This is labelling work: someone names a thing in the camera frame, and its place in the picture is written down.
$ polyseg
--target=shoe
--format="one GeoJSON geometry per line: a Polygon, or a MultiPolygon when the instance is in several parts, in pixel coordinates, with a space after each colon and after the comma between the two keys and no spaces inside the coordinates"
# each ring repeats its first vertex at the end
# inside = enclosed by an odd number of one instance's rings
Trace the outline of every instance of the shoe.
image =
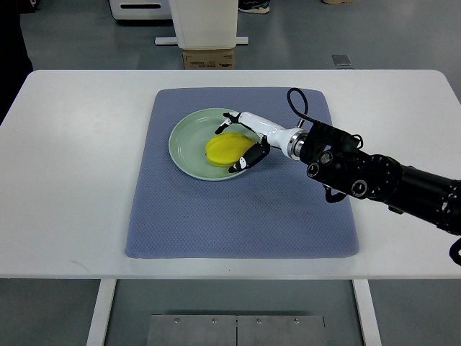
{"type": "Polygon", "coordinates": [[[328,5],[338,5],[353,2],[353,0],[322,0],[322,2],[328,5]]]}
{"type": "Polygon", "coordinates": [[[245,13],[266,14],[269,12],[269,1],[240,0],[238,10],[245,13]]]}

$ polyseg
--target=blue mat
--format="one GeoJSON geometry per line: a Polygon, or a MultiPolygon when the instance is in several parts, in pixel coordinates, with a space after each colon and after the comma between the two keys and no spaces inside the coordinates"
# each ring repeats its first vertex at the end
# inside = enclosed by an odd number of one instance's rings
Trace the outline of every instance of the blue mat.
{"type": "MultiPolygon", "coordinates": [[[[160,91],[153,105],[125,253],[134,258],[327,258],[359,251],[349,199],[328,204],[307,166],[272,149],[233,179],[206,182],[171,160],[169,135],[205,108],[248,111],[286,128],[298,117],[288,88],[196,88],[160,91]]],[[[304,90],[309,116],[331,124],[325,97],[304,90]]],[[[301,99],[295,99],[304,110],[301,99]]]]}

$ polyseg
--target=metal plate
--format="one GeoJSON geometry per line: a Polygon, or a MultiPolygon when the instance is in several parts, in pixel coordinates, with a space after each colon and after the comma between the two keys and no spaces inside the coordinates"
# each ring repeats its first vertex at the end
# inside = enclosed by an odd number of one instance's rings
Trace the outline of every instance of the metal plate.
{"type": "Polygon", "coordinates": [[[147,346],[236,346],[236,317],[151,315],[147,346]]]}
{"type": "Polygon", "coordinates": [[[322,316],[239,316],[238,346],[326,346],[322,316]]]}
{"type": "Polygon", "coordinates": [[[350,66],[351,59],[346,54],[334,54],[331,56],[336,66],[350,66]]]}
{"type": "Polygon", "coordinates": [[[147,346],[326,346],[322,316],[152,315],[147,346]]]}

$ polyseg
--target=white table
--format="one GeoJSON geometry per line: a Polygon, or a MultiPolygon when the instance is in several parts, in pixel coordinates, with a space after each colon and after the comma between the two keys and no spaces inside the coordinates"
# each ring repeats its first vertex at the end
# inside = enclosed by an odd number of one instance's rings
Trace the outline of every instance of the white table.
{"type": "MultiPolygon", "coordinates": [[[[99,302],[117,278],[461,278],[448,256],[457,237],[355,199],[360,251],[346,259],[126,257],[156,93],[206,86],[320,90],[365,152],[461,178],[461,105],[436,71],[36,71],[0,126],[0,277],[106,279],[99,302]]],[[[359,310],[368,294],[365,285],[359,310]]],[[[97,303],[98,316],[107,323],[97,303]]]]}

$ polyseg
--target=black robotic arm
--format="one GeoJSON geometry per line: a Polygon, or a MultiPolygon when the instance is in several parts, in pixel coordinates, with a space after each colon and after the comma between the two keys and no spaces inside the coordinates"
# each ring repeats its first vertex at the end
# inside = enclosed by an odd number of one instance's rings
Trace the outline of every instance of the black robotic arm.
{"type": "MultiPolygon", "coordinates": [[[[249,112],[224,114],[227,119],[216,133],[232,123],[240,123],[261,137],[261,142],[240,159],[245,165],[238,161],[229,172],[251,168],[269,153],[270,147],[280,148],[285,156],[308,165],[308,177],[323,184],[330,203],[339,202],[347,195],[367,198],[388,205],[393,212],[411,214],[461,236],[461,180],[404,166],[389,156],[366,154],[360,150],[363,140],[359,135],[308,117],[308,101],[298,88],[288,91],[287,101],[301,117],[296,128],[285,129],[249,112]],[[304,112],[293,105],[293,92],[303,98],[304,112]],[[306,120],[312,123],[309,131],[301,128],[306,120]]],[[[461,239],[449,252],[458,265],[461,265],[460,251],[461,239]]]]}

